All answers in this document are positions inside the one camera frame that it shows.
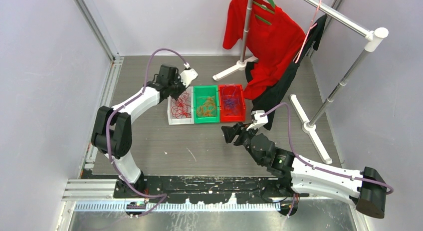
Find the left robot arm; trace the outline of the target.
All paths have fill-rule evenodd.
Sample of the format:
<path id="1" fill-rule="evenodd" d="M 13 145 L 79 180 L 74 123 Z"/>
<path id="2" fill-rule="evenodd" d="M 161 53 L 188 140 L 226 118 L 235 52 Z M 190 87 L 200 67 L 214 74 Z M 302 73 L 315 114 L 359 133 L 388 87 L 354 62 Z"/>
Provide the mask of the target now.
<path id="1" fill-rule="evenodd" d="M 177 67 L 163 64 L 136 94 L 113 107 L 98 109 L 91 144 L 109 159 L 131 196 L 138 198 L 146 189 L 144 174 L 130 153 L 133 122 L 169 97 L 177 99 L 197 76 L 189 65 L 179 72 Z"/>

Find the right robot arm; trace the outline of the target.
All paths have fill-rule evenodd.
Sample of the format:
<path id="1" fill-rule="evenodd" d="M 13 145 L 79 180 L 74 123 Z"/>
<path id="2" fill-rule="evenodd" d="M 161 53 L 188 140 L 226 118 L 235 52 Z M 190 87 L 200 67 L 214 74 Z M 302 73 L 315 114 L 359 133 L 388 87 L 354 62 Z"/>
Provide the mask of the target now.
<path id="1" fill-rule="evenodd" d="M 277 190 L 282 196 L 324 196 L 355 206 L 369 217 L 385 217 L 389 188 L 376 169 L 348 170 L 314 162 L 277 147 L 243 123 L 222 126 L 221 130 L 227 144 L 243 146 L 259 166 L 278 178 Z"/>

